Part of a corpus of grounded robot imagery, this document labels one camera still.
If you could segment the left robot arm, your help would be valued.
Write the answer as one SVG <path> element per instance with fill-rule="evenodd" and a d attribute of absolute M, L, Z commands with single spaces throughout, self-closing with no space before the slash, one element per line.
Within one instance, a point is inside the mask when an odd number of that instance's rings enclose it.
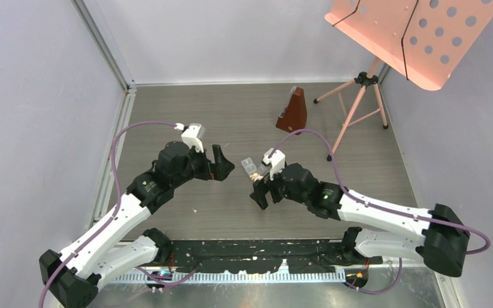
<path fill-rule="evenodd" d="M 214 158 L 194 146 L 172 141 L 159 152 L 149 170 L 135 177 L 115 206 L 79 239 L 60 252 L 47 250 L 39 259 L 45 289 L 64 307 L 87 307 L 100 289 L 129 270 L 171 259 L 172 244 L 156 228 L 148 229 L 129 245 L 113 247 L 134 227 L 170 201 L 176 189 L 197 180 L 224 181 L 235 165 L 220 145 Z"/>

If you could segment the brown wooden metronome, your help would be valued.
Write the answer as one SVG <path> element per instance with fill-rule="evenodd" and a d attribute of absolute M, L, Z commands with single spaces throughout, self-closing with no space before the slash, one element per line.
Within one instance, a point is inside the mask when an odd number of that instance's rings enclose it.
<path fill-rule="evenodd" d="M 277 118 L 275 127 L 292 133 L 304 129 L 307 124 L 307 108 L 304 89 L 293 86 L 290 91 L 288 104 L 282 109 Z"/>

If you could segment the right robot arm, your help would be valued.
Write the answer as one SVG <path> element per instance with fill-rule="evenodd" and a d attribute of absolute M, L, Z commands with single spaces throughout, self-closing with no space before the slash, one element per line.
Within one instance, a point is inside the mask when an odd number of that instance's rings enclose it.
<path fill-rule="evenodd" d="M 470 233 L 447 205 L 434 209 L 405 207 L 369 198 L 338 184 L 317 180 L 300 164 L 271 175 L 268 167 L 248 167 L 253 182 L 250 198 L 261 209 L 283 199 L 305 205 L 322 219 L 360 223 L 343 235 L 341 255 L 349 263 L 362 258 L 398 257 L 423 262 L 449 277 L 461 277 Z"/>

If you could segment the clear weekly pill organizer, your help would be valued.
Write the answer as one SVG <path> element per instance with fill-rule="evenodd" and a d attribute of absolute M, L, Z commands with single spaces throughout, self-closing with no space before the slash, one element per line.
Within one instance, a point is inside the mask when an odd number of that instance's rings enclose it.
<path fill-rule="evenodd" d="M 241 165 L 249 179 L 253 182 L 261 180 L 268 172 L 268 167 L 266 165 L 262 162 L 254 162 L 250 157 L 242 160 Z"/>

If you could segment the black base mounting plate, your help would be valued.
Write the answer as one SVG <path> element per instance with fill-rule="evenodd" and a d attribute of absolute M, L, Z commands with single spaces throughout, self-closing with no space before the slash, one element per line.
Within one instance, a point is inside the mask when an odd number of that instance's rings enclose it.
<path fill-rule="evenodd" d="M 187 273 L 275 273 L 282 263 L 290 273 L 330 273 L 335 266 L 381 264 L 340 241 L 329 239 L 174 240 L 157 253 L 155 263 Z"/>

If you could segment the pink music stand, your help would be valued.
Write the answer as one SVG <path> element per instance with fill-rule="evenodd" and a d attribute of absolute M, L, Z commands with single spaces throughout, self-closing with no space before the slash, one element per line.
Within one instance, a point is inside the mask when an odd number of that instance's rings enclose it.
<path fill-rule="evenodd" d="M 380 63 L 424 90 L 440 90 L 492 18 L 493 1 L 334 1 L 325 20 L 374 56 L 334 145 Z"/>

